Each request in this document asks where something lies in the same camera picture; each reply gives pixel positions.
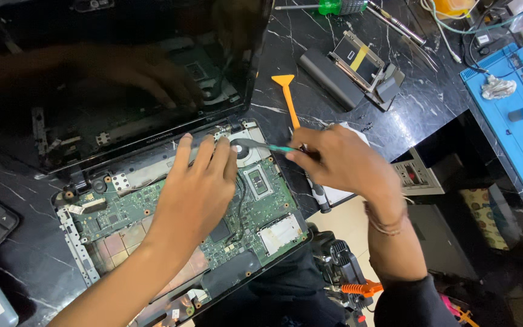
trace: laptop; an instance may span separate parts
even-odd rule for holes
[[[94,22],[102,25],[100,21],[118,17],[115,13],[139,15],[132,10],[146,11],[142,5],[157,4],[158,10],[152,15],[168,18],[158,19],[160,25],[166,25],[160,31],[166,33],[145,35],[146,41],[165,49],[169,59],[185,69],[204,93],[212,92],[218,81],[222,87],[218,96],[195,110],[182,106],[167,109],[137,88],[102,88],[88,82],[62,84],[46,101],[29,103],[29,110],[23,114],[31,116],[29,136],[0,133],[0,154],[31,167],[38,172],[36,178],[58,177],[65,181],[62,191],[52,196],[51,204],[66,246],[88,287],[127,260],[149,231],[160,190],[167,182],[178,140],[184,133],[193,135],[192,159],[200,140],[208,134],[216,140],[250,138],[265,143],[258,122],[242,117],[253,91],[264,26],[253,29],[257,33],[250,35],[250,49],[227,55],[215,31],[192,26],[195,12],[214,10],[207,7],[210,1],[141,1],[135,2],[135,8],[110,1],[89,3],[93,2],[99,7],[75,6],[75,12],[69,14],[47,11],[43,19],[62,21],[68,20],[64,16],[76,15],[90,22],[92,35],[98,32]],[[43,8],[50,9],[50,4],[36,1],[1,8],[0,15],[23,12],[14,15],[15,26],[23,26],[21,17],[30,17],[25,12]],[[267,22],[270,10],[271,1],[263,2],[259,19]],[[150,19],[138,24],[152,26]],[[49,26],[68,28],[53,23]],[[12,26],[5,27],[10,29],[9,35],[17,35]],[[35,28],[32,21],[21,32],[39,35],[29,28]],[[48,38],[58,35],[65,35],[65,31]],[[41,36],[33,38],[41,41]],[[108,103],[97,101],[104,94],[121,98]],[[311,240],[311,232],[273,154],[261,148],[240,148],[237,164],[235,195],[221,222],[131,325],[179,325]]]

